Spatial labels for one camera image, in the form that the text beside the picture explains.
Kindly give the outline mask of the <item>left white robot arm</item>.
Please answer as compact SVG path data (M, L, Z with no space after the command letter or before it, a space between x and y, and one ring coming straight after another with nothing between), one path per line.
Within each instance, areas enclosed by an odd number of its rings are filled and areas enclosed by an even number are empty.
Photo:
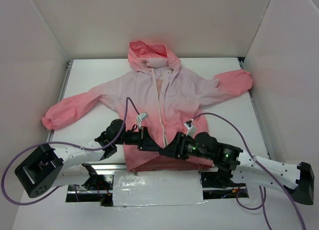
M80 148L54 148L42 144L16 167L14 173L30 198L40 197L50 188L64 185L82 185L91 190L101 184L109 188L91 162L111 157L117 152L117 145L123 144L136 146L141 151L161 151L146 126L125 128L123 120L116 119L99 137Z

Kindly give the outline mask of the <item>pink gradient hooded jacket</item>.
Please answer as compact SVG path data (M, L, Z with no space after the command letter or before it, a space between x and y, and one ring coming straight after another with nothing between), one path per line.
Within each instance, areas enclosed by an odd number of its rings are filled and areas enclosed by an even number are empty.
M147 113L144 125L152 139L165 147L177 132L186 132L184 124L190 119L197 132L208 131L203 106L238 97L253 86L251 74L242 69L205 79L182 67L180 59L163 44L131 42L128 62L132 70L121 77L52 106L42 118L43 125L58 130L102 103L125 118L128 127L136 124L138 113Z

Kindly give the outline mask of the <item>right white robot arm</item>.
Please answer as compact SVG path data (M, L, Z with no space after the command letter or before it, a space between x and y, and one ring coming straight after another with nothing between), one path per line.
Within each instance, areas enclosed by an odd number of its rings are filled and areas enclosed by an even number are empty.
M217 181L222 186L232 184L257 185L274 190L286 190L292 200L303 205L314 203L314 173L310 164L285 164L256 155L226 143L218 142L207 132L192 138L179 132L160 155L180 160L202 157L217 167Z

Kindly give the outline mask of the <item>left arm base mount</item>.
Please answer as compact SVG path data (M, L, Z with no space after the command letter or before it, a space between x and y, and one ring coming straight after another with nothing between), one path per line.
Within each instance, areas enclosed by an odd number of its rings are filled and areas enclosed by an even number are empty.
M82 164L89 178L80 185L69 185L67 203L99 203L103 207L113 206L113 174L98 174L90 164Z

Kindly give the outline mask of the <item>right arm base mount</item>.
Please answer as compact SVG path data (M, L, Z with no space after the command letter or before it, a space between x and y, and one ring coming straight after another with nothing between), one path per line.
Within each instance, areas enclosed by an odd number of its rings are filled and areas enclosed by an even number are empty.
M246 185L234 183L227 172L214 168L200 173L204 200L248 198Z

